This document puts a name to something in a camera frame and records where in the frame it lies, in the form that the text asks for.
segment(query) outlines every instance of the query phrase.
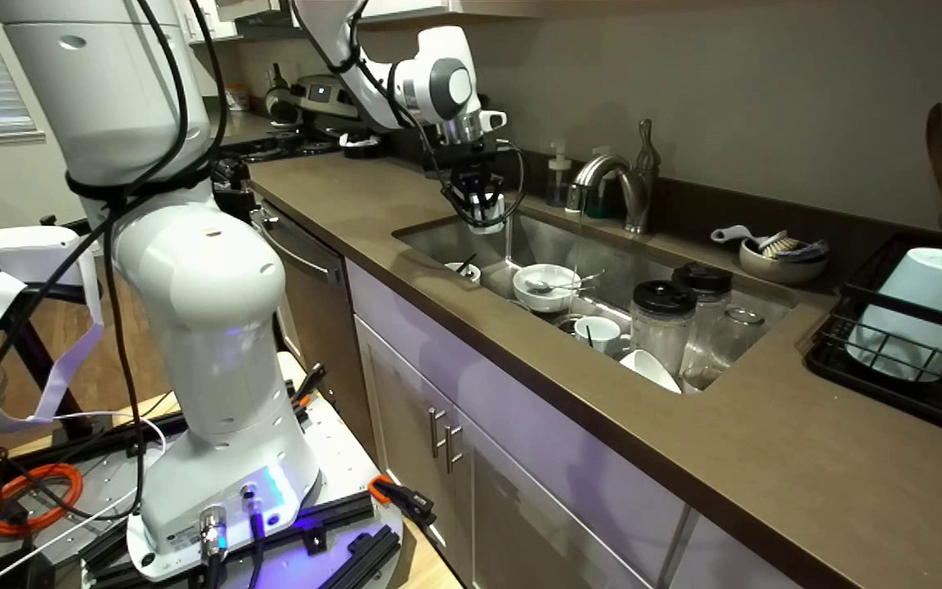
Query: wall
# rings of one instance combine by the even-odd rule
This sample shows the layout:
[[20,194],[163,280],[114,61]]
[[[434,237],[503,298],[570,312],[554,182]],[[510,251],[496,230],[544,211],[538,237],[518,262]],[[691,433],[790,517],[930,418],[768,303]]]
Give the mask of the wall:
[[[641,0],[467,24],[482,84],[534,151],[633,155],[655,119],[664,178],[907,227],[936,227],[924,112],[942,100],[942,3]],[[402,60],[414,29],[362,34]],[[321,70],[305,42],[237,47],[248,84]]]
[[32,227],[39,223],[39,216],[79,220],[80,205],[63,180],[66,163],[57,145],[48,133],[45,113],[39,112],[16,65],[16,55],[9,51],[3,29],[0,29],[0,48],[39,126],[35,137],[0,141],[0,227]]

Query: cabinet door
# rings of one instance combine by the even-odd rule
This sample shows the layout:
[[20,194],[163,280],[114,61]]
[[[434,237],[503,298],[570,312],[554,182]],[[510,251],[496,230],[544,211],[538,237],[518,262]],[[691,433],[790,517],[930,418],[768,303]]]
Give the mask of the cabinet door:
[[343,254],[278,211],[264,211],[262,237],[285,266],[285,336],[298,343],[305,371],[328,365],[321,388],[361,446],[375,455]]
[[460,418],[374,327],[356,316],[381,467],[434,499],[439,551],[472,578],[472,451]]
[[790,589],[796,581],[718,530],[697,517],[691,543],[678,563],[673,589]]
[[475,446],[475,586],[647,586],[499,446],[475,424],[465,435]]

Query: kitchen sink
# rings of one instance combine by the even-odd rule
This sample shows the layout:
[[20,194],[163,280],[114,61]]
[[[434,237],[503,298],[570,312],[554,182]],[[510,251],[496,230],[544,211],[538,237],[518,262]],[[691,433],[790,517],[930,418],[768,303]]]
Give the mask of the kitchen sink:
[[[503,232],[475,237],[456,220],[413,227],[395,237],[410,241],[419,254],[439,266],[449,266],[449,268],[467,266],[472,270],[460,270],[460,279],[482,280],[488,292],[510,298],[510,303],[518,303],[514,289],[510,289],[514,270],[523,266],[548,262],[548,266],[564,266],[579,270],[581,298],[562,315],[536,315],[536,316],[562,331],[572,331],[572,319],[581,315],[605,315],[619,319],[624,331],[622,336],[624,346],[612,353],[613,361],[628,353],[628,340],[631,340],[628,309],[631,309],[633,285],[664,280],[670,279],[678,266],[683,266],[683,257],[645,250],[641,241],[622,241],[592,227],[554,223],[554,220],[530,216],[530,211],[521,211],[514,220],[510,251],[507,251]],[[763,336],[790,309],[790,301],[778,294],[760,294],[742,285],[732,289],[730,303],[763,319],[754,336]]]

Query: brown countertop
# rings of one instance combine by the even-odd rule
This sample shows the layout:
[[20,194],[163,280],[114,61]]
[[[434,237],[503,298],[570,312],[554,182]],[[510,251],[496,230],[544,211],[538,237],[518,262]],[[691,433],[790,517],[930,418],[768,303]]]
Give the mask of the brown countertop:
[[942,586],[942,430],[805,371],[820,298],[798,298],[703,395],[670,395],[400,241],[450,216],[426,173],[330,155],[259,163],[253,180],[798,581]]

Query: white bowl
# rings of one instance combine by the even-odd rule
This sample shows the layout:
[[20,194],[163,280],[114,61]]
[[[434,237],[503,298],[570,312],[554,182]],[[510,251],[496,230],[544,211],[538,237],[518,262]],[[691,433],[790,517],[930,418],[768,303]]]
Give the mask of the white bowl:
[[579,298],[579,274],[564,266],[525,266],[510,279],[514,301],[534,315],[562,315]]
[[670,388],[670,394],[680,395],[678,379],[664,371],[664,362],[661,362],[655,353],[647,353],[647,351],[631,351],[622,362],[624,362],[628,371],[633,371],[636,376],[645,376],[645,379],[651,379],[651,382],[656,382],[656,387],[664,387],[664,388]]

